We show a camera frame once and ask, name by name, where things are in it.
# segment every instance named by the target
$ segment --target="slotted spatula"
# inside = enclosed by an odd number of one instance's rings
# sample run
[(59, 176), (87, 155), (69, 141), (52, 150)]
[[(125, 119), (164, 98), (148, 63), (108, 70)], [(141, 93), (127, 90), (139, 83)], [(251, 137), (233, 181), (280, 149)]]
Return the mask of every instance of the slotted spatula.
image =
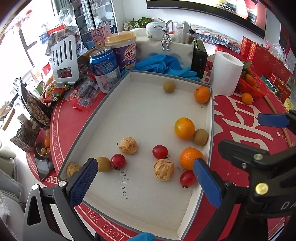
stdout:
[[(79, 70), (76, 54), (76, 40), (73, 35), (61, 40), (51, 48), (52, 70), (55, 81), (73, 85), (79, 79)], [(71, 77), (60, 77), (59, 72), (71, 68)]]

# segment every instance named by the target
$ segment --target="white tissue roll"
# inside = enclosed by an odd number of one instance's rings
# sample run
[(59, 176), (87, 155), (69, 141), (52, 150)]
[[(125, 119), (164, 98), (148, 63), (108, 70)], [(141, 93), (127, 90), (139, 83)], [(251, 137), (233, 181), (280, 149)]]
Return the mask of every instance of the white tissue roll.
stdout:
[(217, 52), (212, 69), (214, 95), (233, 95), (244, 64), (227, 52)]

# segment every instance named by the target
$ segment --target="orange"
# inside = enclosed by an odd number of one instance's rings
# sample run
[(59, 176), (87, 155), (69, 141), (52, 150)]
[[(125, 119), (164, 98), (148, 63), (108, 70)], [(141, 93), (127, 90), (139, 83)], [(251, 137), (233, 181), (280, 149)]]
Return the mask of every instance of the orange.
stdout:
[(195, 133), (194, 123), (186, 117), (177, 119), (174, 129), (176, 135), (182, 140), (189, 140)]
[(205, 86), (198, 87), (194, 92), (194, 98), (199, 103), (206, 103), (211, 97), (210, 89)]
[(44, 145), (49, 148), (50, 147), (50, 143), (49, 143), (49, 138), (46, 138), (44, 141)]
[(197, 158), (205, 159), (204, 155), (193, 147), (185, 148), (180, 155), (180, 164), (187, 170), (193, 169), (194, 160)]
[(242, 94), (242, 102), (244, 104), (250, 105), (253, 103), (253, 97), (249, 93)]
[(257, 85), (256, 79), (250, 74), (246, 74), (245, 81), (252, 87)]

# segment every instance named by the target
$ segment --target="pink box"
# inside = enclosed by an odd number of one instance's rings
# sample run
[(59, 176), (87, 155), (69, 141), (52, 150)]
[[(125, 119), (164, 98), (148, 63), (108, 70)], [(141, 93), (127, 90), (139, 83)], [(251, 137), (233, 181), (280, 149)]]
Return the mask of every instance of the pink box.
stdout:
[(110, 36), (110, 25), (104, 25), (91, 30), (91, 37), (97, 49), (105, 47), (106, 37)]

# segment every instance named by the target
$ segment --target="red basket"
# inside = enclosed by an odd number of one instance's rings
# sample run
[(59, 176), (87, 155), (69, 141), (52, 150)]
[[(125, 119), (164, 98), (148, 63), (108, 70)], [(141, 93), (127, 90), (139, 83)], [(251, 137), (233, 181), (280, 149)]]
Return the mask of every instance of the red basket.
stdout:
[(261, 78), (253, 73), (253, 75), (256, 77), (256, 83), (257, 86), (259, 87), (260, 91), (256, 90), (252, 86), (250, 86), (245, 80), (242, 78), (239, 78), (239, 82), (237, 83), (237, 88), (241, 93), (249, 93), (252, 97), (253, 100), (262, 98), (263, 96), (267, 96), (269, 91), (266, 86), (266, 84), (261, 80)]

